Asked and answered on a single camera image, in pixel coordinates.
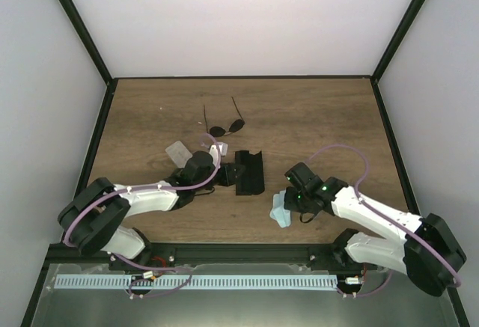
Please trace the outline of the light blue cloth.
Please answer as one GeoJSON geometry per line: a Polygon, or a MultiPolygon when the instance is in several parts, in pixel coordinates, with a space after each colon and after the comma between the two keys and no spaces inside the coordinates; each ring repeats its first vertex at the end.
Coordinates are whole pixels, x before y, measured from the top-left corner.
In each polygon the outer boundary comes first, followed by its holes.
{"type": "Polygon", "coordinates": [[[286,191],[282,190],[273,195],[272,209],[269,213],[269,217],[276,221],[281,228],[286,228],[291,225],[290,211],[285,209],[285,194],[286,191]]]}

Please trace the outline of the black geometric glasses case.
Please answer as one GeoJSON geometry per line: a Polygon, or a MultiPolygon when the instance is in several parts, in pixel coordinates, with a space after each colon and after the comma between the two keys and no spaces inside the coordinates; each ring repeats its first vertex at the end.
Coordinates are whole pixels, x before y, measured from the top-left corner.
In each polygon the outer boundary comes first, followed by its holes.
{"type": "Polygon", "coordinates": [[[263,154],[248,150],[235,152],[235,164],[241,165],[242,173],[236,179],[236,196],[260,195],[265,191],[263,154]]]}

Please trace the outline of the grey glasses case green lining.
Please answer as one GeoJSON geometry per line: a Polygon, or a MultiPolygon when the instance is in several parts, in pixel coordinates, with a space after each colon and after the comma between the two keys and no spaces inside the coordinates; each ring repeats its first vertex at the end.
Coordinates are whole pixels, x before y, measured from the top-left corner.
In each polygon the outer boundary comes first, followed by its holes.
{"type": "Polygon", "coordinates": [[[178,168],[184,168],[188,160],[192,158],[192,153],[181,141],[176,141],[169,145],[165,152],[178,168]]]}

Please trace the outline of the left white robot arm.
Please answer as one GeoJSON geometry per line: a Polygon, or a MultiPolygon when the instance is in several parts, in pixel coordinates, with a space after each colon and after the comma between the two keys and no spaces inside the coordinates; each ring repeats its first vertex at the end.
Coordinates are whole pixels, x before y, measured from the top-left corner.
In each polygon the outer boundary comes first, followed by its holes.
{"type": "Polygon", "coordinates": [[[153,185],[114,185],[107,178],[93,181],[58,215],[64,244],[82,256],[99,251],[119,254],[137,270],[146,269],[153,252],[143,233],[122,226],[125,218],[151,212],[170,212],[193,202],[215,186],[232,186],[245,167],[218,161],[216,154],[197,151],[182,168],[153,185]]]}

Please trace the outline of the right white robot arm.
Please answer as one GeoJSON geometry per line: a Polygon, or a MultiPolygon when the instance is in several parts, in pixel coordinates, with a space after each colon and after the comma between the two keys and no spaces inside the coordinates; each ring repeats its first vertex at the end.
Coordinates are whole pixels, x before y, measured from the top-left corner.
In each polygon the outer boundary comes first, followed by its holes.
{"type": "Polygon", "coordinates": [[[284,176],[290,183],[284,196],[286,210],[312,217],[325,212],[374,233],[368,236],[354,229],[341,233],[332,251],[337,267],[350,269],[356,263],[385,267],[406,275],[431,296],[460,285],[458,272],[467,261],[466,253],[442,217],[396,210],[336,177],[322,180],[304,162],[284,176]]]}

